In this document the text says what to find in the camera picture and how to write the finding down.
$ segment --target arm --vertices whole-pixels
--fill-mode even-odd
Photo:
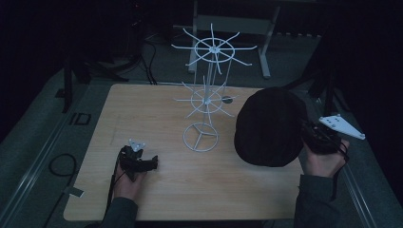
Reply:
[[[306,172],[300,176],[294,227],[337,227],[340,214],[333,206],[331,196],[334,193],[333,177],[344,166],[344,157],[341,153],[318,155],[306,144],[304,146]]]
[[[121,166],[118,165],[113,201],[106,212],[101,227],[134,227],[138,210],[135,199],[140,192],[145,175],[146,172],[137,174],[136,179],[131,181]]]

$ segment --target black cable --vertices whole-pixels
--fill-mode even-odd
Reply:
[[[120,156],[120,153],[119,153],[118,157],[116,158],[115,168],[113,169],[113,174],[112,174],[112,177],[110,179],[109,192],[107,193],[107,202],[106,202],[106,209],[105,209],[105,213],[104,213],[104,218],[106,216],[107,210],[109,209],[110,203],[112,203],[112,195],[113,195],[113,189],[115,188],[115,183],[116,183],[115,177],[116,177],[116,171],[118,170],[119,156]]]
[[[64,157],[64,156],[70,157],[70,158],[73,160],[73,169],[72,169],[72,172],[71,172],[71,173],[68,173],[68,174],[59,174],[59,173],[56,173],[56,172],[53,170],[52,165],[53,165],[53,163],[54,163],[57,159],[59,159],[59,158],[61,158],[61,157]],[[71,182],[73,181],[74,175],[76,175],[76,174],[78,173],[78,170],[77,170],[77,161],[76,161],[76,159],[74,158],[74,156],[72,156],[72,155],[70,155],[70,154],[61,154],[61,155],[56,156],[55,158],[53,158],[53,159],[50,161],[49,165],[48,165],[48,169],[49,169],[50,173],[53,174],[53,175],[56,176],[56,177],[69,177],[68,182],[67,182],[67,184],[66,184],[66,187],[69,187],[69,186],[70,186]],[[54,211],[56,210],[56,207],[59,205],[60,201],[62,200],[64,194],[65,194],[65,193],[62,193],[62,194],[60,195],[59,199],[58,199],[58,200],[56,201],[56,203],[54,204],[54,206],[53,206],[53,208],[52,208],[52,210],[51,210],[51,212],[50,212],[50,214],[49,214],[49,216],[48,216],[48,218],[47,218],[47,221],[46,221],[45,224],[44,224],[44,228],[48,227],[48,223],[49,223],[49,221],[50,221],[50,218],[52,217]]]
[[[141,57],[137,57],[137,59],[135,60],[135,62],[133,60],[129,60],[129,63],[124,64],[122,66],[116,66],[116,68],[114,67],[113,70],[118,73],[119,72],[119,76],[123,76],[125,74],[127,74],[128,72],[134,70],[135,68],[137,68],[139,66],[141,62]]]
[[[151,56],[151,59],[150,59],[149,66],[147,66],[147,64],[145,62],[145,59],[143,57],[142,57],[142,59],[143,59],[144,67],[145,67],[145,74],[147,75],[148,81],[150,82],[151,85],[156,85],[157,81],[155,80],[154,76],[152,75],[151,66],[152,66],[152,63],[154,61],[154,57],[155,57],[155,55],[157,53],[157,49],[155,48],[155,46],[152,43],[150,43],[150,42],[148,42],[146,40],[144,40],[144,42],[146,44],[152,46],[153,49],[154,49],[154,52],[153,52],[153,54]]]
[[[116,180],[115,180],[115,183],[116,182],[118,182],[119,181],[119,179],[124,175],[126,173],[126,171],[124,171],[124,173],[123,174],[121,174],[121,176],[119,176]]]
[[[337,151],[343,155],[344,159],[349,159],[349,157],[347,156],[347,146],[343,142],[335,142],[329,137],[328,134],[326,134],[326,132],[322,131],[320,128],[318,129],[318,133],[320,133],[320,135],[324,137],[329,143],[332,143],[337,148]]]

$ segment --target person's left hand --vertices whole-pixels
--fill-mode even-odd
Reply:
[[[121,168],[121,165],[118,164],[118,168],[116,170],[116,179],[119,179],[115,182],[114,187],[114,197],[113,198],[127,198],[130,200],[135,200],[137,195],[140,192],[142,187],[142,182],[145,178],[147,172],[136,173],[135,180],[131,181],[128,175],[124,174],[124,171]]]
[[[305,142],[303,144],[307,152],[306,174],[308,175],[332,178],[346,163],[344,155],[340,152],[321,155],[314,153]],[[341,140],[340,149],[342,151],[346,152],[349,146],[348,141]]]

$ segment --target white triangular object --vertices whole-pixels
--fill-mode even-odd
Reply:
[[[142,142],[134,142],[132,139],[128,140],[128,143],[130,144],[131,148],[133,149],[134,152],[139,152],[139,150],[145,148],[145,143]]]
[[[356,130],[353,126],[351,126],[348,122],[346,122],[340,115],[320,117],[319,121],[337,132],[353,136],[360,140],[365,140],[365,134],[362,134],[361,132]]]

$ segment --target table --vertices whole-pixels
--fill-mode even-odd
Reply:
[[[258,88],[227,87],[223,112],[212,116],[220,134],[217,146],[195,152],[182,140],[183,131],[202,120],[201,113],[185,118],[193,107],[191,91],[183,85],[114,85],[89,143],[74,187],[85,191],[70,196],[66,220],[102,220],[110,177],[119,150],[128,139],[145,143],[143,158],[159,156],[136,202],[137,220],[290,219],[294,217],[299,160],[285,167],[246,163],[233,144],[236,115]]]

